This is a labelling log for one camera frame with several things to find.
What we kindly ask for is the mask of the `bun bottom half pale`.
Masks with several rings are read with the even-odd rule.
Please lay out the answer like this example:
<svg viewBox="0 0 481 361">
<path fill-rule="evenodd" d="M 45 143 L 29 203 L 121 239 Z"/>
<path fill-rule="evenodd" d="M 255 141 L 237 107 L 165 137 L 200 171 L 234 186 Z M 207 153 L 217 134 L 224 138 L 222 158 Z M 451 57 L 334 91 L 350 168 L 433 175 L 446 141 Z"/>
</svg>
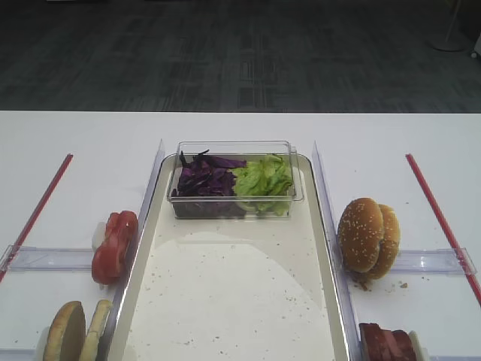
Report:
<svg viewBox="0 0 481 361">
<path fill-rule="evenodd" d="M 102 299 L 97 303 L 80 353 L 80 361 L 96 361 L 98 344 L 112 306 L 112 301 L 108 299 Z"/>
</svg>

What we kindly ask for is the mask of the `green lettuce leaves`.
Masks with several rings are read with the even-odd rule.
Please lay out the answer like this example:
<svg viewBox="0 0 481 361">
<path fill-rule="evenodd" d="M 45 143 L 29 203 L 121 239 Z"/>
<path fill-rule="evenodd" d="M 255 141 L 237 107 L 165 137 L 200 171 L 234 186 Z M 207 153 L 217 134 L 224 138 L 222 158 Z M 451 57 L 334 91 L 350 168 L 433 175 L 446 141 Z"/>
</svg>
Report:
<svg viewBox="0 0 481 361">
<path fill-rule="evenodd" d="M 260 160 L 247 161 L 243 168 L 233 168 L 234 194 L 239 197 L 287 196 L 293 185 L 290 165 L 277 154 L 267 154 Z M 290 203 L 287 201 L 236 202 L 246 212 L 259 216 L 275 214 L 286 216 Z"/>
</svg>

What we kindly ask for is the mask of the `red tomato slices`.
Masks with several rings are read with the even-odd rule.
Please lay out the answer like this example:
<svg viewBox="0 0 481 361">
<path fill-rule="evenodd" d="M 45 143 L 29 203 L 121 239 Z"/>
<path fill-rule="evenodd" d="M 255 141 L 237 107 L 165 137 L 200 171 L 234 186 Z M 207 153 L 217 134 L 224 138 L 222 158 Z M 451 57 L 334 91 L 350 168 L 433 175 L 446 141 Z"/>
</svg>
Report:
<svg viewBox="0 0 481 361">
<path fill-rule="evenodd" d="M 132 211 L 110 214 L 104 240 L 92 259 L 92 278 L 98 284 L 114 284 L 126 267 L 126 253 L 136 236 L 138 219 Z"/>
</svg>

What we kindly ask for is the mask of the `brown meat patty slices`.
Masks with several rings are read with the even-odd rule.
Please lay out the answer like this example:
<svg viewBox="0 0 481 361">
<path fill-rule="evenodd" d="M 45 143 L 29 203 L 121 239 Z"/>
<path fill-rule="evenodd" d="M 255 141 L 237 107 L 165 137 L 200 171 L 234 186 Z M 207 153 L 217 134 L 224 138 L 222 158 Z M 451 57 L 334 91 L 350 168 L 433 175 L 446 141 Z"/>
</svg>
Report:
<svg viewBox="0 0 481 361">
<path fill-rule="evenodd" d="M 359 330 L 363 360 L 417 360 L 411 338 L 405 331 L 381 329 L 377 323 L 360 323 Z"/>
</svg>

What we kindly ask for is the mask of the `purple cabbage shreds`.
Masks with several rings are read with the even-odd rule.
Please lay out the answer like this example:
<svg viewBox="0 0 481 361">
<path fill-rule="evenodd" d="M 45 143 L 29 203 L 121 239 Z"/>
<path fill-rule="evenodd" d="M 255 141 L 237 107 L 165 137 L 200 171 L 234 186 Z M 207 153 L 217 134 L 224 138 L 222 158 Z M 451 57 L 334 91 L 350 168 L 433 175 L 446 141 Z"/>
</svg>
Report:
<svg viewBox="0 0 481 361">
<path fill-rule="evenodd" d="M 234 195 L 233 168 L 243 168 L 245 160 L 226 159 L 212 156 L 206 150 L 187 161 L 180 154 L 182 171 L 177 187 L 171 192 L 171 197 L 179 198 L 173 207 L 176 216 L 183 219 L 198 218 L 238 218 L 244 217 L 246 211 L 236 205 L 236 202 L 188 202 L 189 197 L 229 197 Z"/>
</svg>

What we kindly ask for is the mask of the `left long clear divider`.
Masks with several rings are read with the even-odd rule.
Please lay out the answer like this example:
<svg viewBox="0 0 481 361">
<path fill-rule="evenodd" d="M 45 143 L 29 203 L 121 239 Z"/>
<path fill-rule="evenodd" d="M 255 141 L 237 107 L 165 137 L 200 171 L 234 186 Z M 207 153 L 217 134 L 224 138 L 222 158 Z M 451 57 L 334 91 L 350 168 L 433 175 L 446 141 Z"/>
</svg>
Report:
<svg viewBox="0 0 481 361">
<path fill-rule="evenodd" d="M 141 244 L 141 238 L 144 233 L 145 224 L 150 211 L 150 206 L 153 201 L 156 185 L 159 178 L 159 172 L 161 169 L 162 161 L 165 158 L 165 146 L 164 141 L 160 139 L 159 146 L 156 151 L 155 158 L 153 160 L 152 170 L 147 183 L 147 188 L 144 193 L 144 198 L 141 204 L 141 208 L 138 215 L 138 228 L 135 233 L 134 239 L 129 243 L 126 252 L 126 273 L 121 277 L 119 286 L 116 289 L 113 298 L 113 308 L 107 318 L 106 328 L 101 338 L 101 344 L 106 345 L 111 342 L 116 328 L 119 324 L 122 308 L 126 302 L 128 287 L 132 278 L 133 268 L 135 267 L 135 261 L 137 259 L 139 247 Z"/>
</svg>

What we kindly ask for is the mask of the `silver metal tray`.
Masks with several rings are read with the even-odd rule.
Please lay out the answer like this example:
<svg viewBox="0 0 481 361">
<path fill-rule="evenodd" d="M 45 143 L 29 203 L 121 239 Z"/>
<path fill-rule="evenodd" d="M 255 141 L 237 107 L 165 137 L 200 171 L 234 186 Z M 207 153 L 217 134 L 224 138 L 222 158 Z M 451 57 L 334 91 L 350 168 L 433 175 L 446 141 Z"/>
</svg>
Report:
<svg viewBox="0 0 481 361">
<path fill-rule="evenodd" d="M 287 218 L 179 220 L 161 165 L 111 360 L 346 360 L 313 169 Z"/>
</svg>

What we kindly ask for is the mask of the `left red tape strip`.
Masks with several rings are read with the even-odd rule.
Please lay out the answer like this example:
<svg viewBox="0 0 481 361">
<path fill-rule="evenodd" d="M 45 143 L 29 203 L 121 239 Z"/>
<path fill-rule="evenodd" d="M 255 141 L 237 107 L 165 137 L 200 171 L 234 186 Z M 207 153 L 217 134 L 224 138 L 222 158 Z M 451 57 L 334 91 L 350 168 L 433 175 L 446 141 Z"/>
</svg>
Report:
<svg viewBox="0 0 481 361">
<path fill-rule="evenodd" d="M 48 187 L 46 188 L 42 197 L 40 198 L 37 205 L 35 206 L 33 212 L 28 218 L 25 226 L 22 228 L 22 231 L 18 235 L 16 241 L 4 252 L 3 258 L 1 261 L 1 277 L 0 277 L 1 281 L 3 281 L 5 275 L 8 272 L 8 266 L 11 264 L 11 262 L 14 260 L 14 257 L 17 255 L 18 251 L 23 246 L 24 241 L 26 240 L 27 236 L 31 232 L 36 220 L 38 219 L 39 215 L 44 209 L 44 206 L 50 199 L 57 184 L 62 179 L 62 176 L 65 173 L 66 169 L 68 168 L 69 164 L 71 163 L 73 157 L 74 155 L 71 153 L 68 153 L 65 156 L 62 164 L 59 166 L 58 170 L 53 176 L 53 179 L 50 181 Z"/>
</svg>

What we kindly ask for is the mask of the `right long clear divider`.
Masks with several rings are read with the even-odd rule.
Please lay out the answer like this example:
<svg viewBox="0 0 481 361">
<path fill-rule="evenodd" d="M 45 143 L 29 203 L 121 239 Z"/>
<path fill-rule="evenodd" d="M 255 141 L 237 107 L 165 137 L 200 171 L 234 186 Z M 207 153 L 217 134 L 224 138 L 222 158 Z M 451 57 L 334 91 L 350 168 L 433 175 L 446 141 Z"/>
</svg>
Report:
<svg viewBox="0 0 481 361">
<path fill-rule="evenodd" d="M 325 168 L 316 141 L 313 144 L 312 160 L 346 356 L 348 360 L 363 360 L 358 326 L 349 291 L 349 280 L 343 268 L 342 254 L 337 242 L 337 228 L 332 215 Z"/>
</svg>

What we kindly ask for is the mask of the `right upper clear crossbar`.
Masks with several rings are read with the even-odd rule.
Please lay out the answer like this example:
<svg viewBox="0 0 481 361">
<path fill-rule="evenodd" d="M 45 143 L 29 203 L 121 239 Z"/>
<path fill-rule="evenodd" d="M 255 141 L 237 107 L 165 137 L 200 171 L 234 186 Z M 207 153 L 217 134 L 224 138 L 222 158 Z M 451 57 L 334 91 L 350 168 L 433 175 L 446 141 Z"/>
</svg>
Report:
<svg viewBox="0 0 481 361">
<path fill-rule="evenodd" d="M 476 275 L 477 269 L 465 248 L 400 250 L 391 273 Z"/>
</svg>

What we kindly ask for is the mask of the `clear crossbar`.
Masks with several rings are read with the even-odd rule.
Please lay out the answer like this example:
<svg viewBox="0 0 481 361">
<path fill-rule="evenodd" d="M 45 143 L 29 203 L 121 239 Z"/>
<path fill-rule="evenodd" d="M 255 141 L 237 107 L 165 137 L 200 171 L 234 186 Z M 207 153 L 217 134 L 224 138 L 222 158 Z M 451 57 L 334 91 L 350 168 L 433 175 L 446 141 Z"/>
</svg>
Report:
<svg viewBox="0 0 481 361">
<path fill-rule="evenodd" d="M 90 271 L 92 249 L 45 248 L 9 245 L 1 257 L 2 272 Z"/>
<path fill-rule="evenodd" d="M 400 250 L 391 273 L 476 275 L 477 269 L 465 248 Z"/>
</svg>

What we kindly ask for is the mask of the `right red tape strip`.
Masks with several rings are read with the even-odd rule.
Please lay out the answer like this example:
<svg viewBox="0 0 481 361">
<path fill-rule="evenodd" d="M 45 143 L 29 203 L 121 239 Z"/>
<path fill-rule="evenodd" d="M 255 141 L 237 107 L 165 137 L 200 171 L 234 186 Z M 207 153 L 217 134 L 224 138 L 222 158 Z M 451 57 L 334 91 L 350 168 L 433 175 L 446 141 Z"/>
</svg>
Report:
<svg viewBox="0 0 481 361">
<path fill-rule="evenodd" d="M 409 163 L 426 199 L 428 200 L 429 205 L 431 206 L 432 211 L 434 212 L 435 217 L 437 218 L 437 222 L 440 225 L 440 228 L 443 230 L 444 235 L 446 236 L 449 245 L 454 250 L 455 255 L 458 258 L 458 262 L 464 271 L 464 275 L 467 279 L 467 282 L 470 285 L 470 288 L 473 291 L 473 294 L 476 297 L 478 303 L 480 303 L 480 285 L 478 280 L 476 279 L 476 275 L 473 270 L 473 266 L 469 265 L 467 260 L 467 253 L 461 249 L 454 233 L 452 232 L 446 218 L 444 217 L 443 212 L 440 209 L 440 206 L 437 203 L 437 200 L 434 197 L 424 175 L 420 167 L 418 166 L 414 156 L 411 153 L 405 155 L 407 162 Z"/>
</svg>

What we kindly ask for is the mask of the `white patty holder block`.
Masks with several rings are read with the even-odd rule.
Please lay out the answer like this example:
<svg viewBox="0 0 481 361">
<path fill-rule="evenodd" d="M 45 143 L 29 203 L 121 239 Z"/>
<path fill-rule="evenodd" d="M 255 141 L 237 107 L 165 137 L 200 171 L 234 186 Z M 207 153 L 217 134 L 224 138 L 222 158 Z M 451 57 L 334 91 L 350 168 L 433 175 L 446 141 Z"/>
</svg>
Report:
<svg viewBox="0 0 481 361">
<path fill-rule="evenodd" d="M 429 361 L 428 350 L 421 345 L 419 337 L 415 331 L 408 333 L 417 361 Z"/>
</svg>

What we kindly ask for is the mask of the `white bun holder block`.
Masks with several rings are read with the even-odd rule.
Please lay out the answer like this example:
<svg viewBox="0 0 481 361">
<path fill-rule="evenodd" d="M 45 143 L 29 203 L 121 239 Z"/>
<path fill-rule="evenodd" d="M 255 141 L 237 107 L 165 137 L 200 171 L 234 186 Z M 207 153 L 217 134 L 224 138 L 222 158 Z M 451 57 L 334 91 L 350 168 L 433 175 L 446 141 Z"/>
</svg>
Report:
<svg viewBox="0 0 481 361">
<path fill-rule="evenodd" d="M 45 327 L 41 331 L 41 333 L 39 335 L 39 339 L 38 339 L 38 344 L 37 344 L 37 347 L 36 347 L 36 350 L 35 350 L 34 361 L 42 361 L 43 360 L 44 348 L 45 348 L 47 340 L 48 340 L 49 331 L 50 331 L 49 326 Z"/>
</svg>

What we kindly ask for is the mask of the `white floor stand base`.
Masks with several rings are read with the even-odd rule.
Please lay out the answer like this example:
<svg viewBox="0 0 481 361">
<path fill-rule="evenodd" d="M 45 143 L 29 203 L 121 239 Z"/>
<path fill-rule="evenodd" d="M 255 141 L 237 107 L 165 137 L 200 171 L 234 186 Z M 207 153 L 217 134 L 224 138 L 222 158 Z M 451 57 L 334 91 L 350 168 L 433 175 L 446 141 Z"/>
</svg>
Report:
<svg viewBox="0 0 481 361">
<path fill-rule="evenodd" d="M 445 53 L 459 53 L 464 51 L 463 41 L 459 40 L 459 36 L 455 30 L 455 24 L 457 22 L 457 16 L 461 4 L 461 0 L 452 2 L 449 26 L 446 33 L 444 35 L 433 35 L 427 40 L 427 45 L 431 49 Z"/>
</svg>

